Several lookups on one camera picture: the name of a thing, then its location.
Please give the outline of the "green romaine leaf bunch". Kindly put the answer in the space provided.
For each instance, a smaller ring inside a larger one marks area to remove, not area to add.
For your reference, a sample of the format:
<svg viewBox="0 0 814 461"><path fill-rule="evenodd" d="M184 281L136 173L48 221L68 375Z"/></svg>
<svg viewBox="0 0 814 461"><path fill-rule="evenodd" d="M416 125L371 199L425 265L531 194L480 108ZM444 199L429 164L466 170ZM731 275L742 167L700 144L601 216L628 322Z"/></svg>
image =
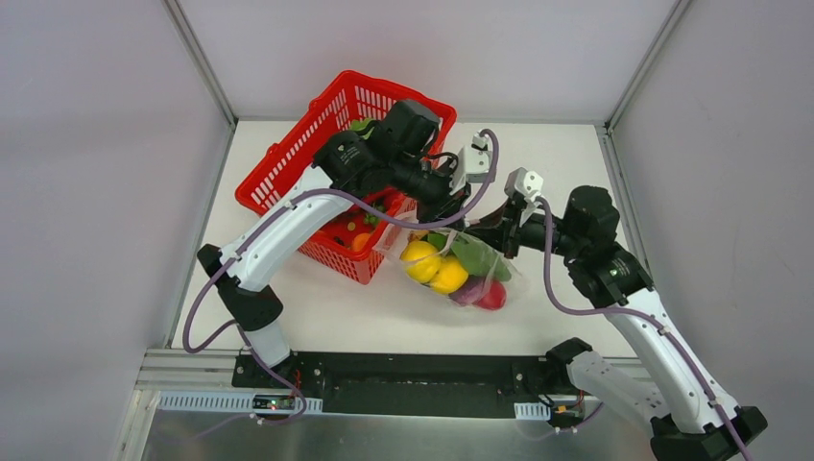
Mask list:
<svg viewBox="0 0 814 461"><path fill-rule="evenodd" d="M424 240L442 254L454 255L471 276L492 276L500 282L508 282L513 278L503 254L472 235L430 231Z"/></svg>

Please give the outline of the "clear pink-dotted zip bag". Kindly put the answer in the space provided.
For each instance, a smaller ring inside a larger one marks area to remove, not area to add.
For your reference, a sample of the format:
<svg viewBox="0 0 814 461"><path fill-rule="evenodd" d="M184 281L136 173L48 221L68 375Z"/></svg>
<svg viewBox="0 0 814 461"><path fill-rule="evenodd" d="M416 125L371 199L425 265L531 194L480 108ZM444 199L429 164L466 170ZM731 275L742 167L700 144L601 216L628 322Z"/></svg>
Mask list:
<svg viewBox="0 0 814 461"><path fill-rule="evenodd" d="M402 276L451 305L498 311L528 295L527 279L477 237L449 228L388 229L397 237L374 248Z"/></svg>

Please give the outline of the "yellow lemon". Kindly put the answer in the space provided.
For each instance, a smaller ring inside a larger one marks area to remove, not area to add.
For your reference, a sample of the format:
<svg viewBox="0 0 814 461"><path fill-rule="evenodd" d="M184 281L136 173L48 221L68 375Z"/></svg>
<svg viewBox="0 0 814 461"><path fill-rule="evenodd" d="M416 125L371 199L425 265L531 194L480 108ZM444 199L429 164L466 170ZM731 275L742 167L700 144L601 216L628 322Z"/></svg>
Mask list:
<svg viewBox="0 0 814 461"><path fill-rule="evenodd" d="M421 284L428 284L438 274L443 262L438 249L423 240L409 242L399 259L404 273Z"/></svg>
<svg viewBox="0 0 814 461"><path fill-rule="evenodd" d="M436 293L449 295L460 288L468 277L469 272L460 259L449 255L442 260L438 272L429 280L428 286Z"/></svg>

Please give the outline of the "red apple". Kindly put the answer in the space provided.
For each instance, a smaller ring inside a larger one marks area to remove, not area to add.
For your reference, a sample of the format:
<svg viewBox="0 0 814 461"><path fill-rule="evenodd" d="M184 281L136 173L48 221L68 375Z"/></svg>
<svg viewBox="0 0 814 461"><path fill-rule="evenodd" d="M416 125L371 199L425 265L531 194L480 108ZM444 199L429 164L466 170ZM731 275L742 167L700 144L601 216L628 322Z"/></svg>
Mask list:
<svg viewBox="0 0 814 461"><path fill-rule="evenodd" d="M480 308L496 311L504 307L507 301L507 290L504 284L496 279L490 280L485 285L484 293L474 304Z"/></svg>

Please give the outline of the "purple red cabbage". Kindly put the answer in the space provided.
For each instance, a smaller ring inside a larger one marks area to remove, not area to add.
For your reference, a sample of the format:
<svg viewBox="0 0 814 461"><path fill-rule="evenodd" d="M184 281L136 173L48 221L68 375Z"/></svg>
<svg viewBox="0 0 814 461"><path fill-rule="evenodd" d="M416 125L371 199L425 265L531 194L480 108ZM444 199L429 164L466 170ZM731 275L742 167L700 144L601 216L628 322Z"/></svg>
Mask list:
<svg viewBox="0 0 814 461"><path fill-rule="evenodd" d="M448 298L461 306L472 305L485 296L490 286L489 279L470 275L460 288L448 295Z"/></svg>

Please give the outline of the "red plastic basket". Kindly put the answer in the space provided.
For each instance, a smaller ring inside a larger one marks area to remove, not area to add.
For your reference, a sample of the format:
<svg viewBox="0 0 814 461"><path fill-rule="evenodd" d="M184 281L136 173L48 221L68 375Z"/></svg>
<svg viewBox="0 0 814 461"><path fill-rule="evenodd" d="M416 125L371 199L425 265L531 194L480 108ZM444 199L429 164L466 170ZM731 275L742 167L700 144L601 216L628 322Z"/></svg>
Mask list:
<svg viewBox="0 0 814 461"><path fill-rule="evenodd" d="M269 147L266 156L235 189L236 201L257 215L264 215L292 189L330 136L347 130L352 120L382 119L395 102L404 99L420 102L440 118L440 133L429 151L431 155L440 153L457 119L452 106L408 86L345 70L311 101L294 128ZM329 238L319 230L299 247L299 252L349 279L368 284L384 259L373 246L391 243L395 237L394 230L379 224L371 233L370 248L354 254L349 250L353 237L343 241Z"/></svg>

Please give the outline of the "pale green napa cabbage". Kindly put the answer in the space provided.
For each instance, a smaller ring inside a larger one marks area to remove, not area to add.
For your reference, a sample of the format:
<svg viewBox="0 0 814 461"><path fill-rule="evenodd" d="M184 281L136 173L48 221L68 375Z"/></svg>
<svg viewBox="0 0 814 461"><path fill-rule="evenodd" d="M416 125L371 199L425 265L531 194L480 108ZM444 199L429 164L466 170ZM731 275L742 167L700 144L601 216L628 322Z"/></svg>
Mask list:
<svg viewBox="0 0 814 461"><path fill-rule="evenodd" d="M375 118L367 117L364 119L356 119L350 122L348 129L362 139L369 139L373 131L378 127L379 121Z"/></svg>

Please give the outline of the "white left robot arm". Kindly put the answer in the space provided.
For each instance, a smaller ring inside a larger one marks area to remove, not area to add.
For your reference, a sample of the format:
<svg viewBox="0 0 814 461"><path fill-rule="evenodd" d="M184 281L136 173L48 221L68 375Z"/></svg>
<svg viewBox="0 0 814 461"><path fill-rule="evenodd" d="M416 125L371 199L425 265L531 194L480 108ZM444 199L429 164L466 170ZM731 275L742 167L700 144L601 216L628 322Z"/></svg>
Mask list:
<svg viewBox="0 0 814 461"><path fill-rule="evenodd" d="M433 111L414 100L398 101L383 119L332 135L246 234L224 248L199 249L197 259L209 276L205 288L216 288L255 354L256 375L268 387L285 386L293 374L291 348L277 323L283 304L269 282L312 235L388 187L423 206L425 225L446 227L463 218L472 163L463 152L441 153L442 164L432 167L429 149L439 132Z"/></svg>

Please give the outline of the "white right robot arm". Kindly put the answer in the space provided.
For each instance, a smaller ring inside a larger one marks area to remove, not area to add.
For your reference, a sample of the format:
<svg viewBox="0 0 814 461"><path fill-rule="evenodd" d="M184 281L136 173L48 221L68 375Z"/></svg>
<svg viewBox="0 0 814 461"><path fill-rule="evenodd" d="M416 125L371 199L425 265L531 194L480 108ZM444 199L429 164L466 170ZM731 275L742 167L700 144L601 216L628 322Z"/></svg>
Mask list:
<svg viewBox="0 0 814 461"><path fill-rule="evenodd" d="M581 315L605 317L650 377L649 383L637 381L584 341L570 339L547 354L550 389L584 390L639 424L658 460L750 459L748 446L767 428L765 416L738 403L682 338L649 273L618 242L619 220L608 190L582 185L571 192L562 216L541 197L512 192L467 231L507 257L520 248L541 251L545 271L561 257L588 301Z"/></svg>

